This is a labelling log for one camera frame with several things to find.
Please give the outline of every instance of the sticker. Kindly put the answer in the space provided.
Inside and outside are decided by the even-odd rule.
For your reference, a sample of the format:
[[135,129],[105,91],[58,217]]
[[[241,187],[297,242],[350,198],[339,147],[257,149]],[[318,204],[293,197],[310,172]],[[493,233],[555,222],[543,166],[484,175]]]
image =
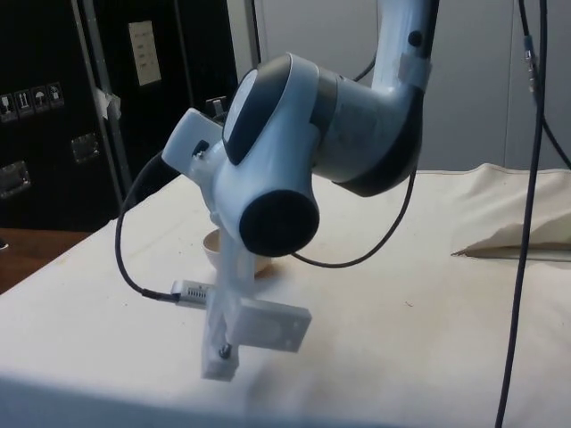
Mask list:
[[36,113],[50,110],[50,103],[47,99],[47,89],[45,86],[38,86],[32,89],[32,100]]
[[63,107],[65,101],[63,100],[62,86],[59,83],[47,85],[47,99],[53,109]]
[[21,118],[34,114],[32,97],[28,89],[14,92],[14,98],[16,99],[16,107],[18,108],[18,114]]
[[161,68],[154,44],[153,23],[151,21],[131,22],[128,25],[131,35],[135,67],[139,85],[144,86],[161,80]]
[[0,95],[0,122],[6,123],[13,120],[18,120],[18,113],[12,94]]

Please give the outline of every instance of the cable connector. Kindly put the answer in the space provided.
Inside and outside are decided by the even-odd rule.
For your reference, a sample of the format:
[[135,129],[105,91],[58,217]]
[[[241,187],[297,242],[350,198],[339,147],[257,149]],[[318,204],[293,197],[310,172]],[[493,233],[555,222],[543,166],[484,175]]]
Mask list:
[[537,73],[537,57],[535,56],[534,40],[531,36],[524,37],[525,62],[527,63],[527,73],[529,75],[529,92],[534,94],[535,101],[540,93]]
[[210,284],[197,283],[195,281],[178,280],[172,285],[170,293],[178,296],[177,304],[194,309],[206,309],[206,298]]

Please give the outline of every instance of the small bowl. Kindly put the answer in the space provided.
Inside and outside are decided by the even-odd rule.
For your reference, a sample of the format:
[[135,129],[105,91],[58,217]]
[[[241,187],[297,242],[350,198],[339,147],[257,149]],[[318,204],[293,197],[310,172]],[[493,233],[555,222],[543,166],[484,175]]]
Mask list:
[[[214,266],[216,270],[220,266],[220,230],[216,229],[206,235],[203,240],[203,248],[206,253],[206,257],[211,265]],[[271,259],[268,257],[256,256],[256,272],[258,275],[263,270],[267,269],[271,265]]]

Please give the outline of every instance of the white tape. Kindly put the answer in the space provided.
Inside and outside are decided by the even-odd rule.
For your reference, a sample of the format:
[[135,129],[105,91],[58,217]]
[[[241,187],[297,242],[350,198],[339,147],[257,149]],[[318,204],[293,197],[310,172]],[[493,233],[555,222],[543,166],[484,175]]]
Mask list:
[[95,90],[95,101],[97,104],[97,110],[99,111],[99,116],[104,119],[109,119],[107,110],[109,109],[109,104],[113,103],[113,107],[117,112],[117,119],[121,117],[121,99],[114,94],[106,94],[101,89],[97,88]]
[[401,56],[399,80],[408,85],[416,86],[422,91],[426,91],[431,70],[432,63],[426,58],[404,53]]

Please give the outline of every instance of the metal latch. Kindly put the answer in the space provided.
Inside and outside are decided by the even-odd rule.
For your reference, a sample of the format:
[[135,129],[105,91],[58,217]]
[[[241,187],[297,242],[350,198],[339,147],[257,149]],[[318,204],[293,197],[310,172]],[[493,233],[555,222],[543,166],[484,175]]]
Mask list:
[[95,134],[86,134],[71,140],[71,150],[76,163],[84,163],[99,156],[99,143]]
[[0,199],[8,199],[31,185],[28,168],[23,160],[0,169]]

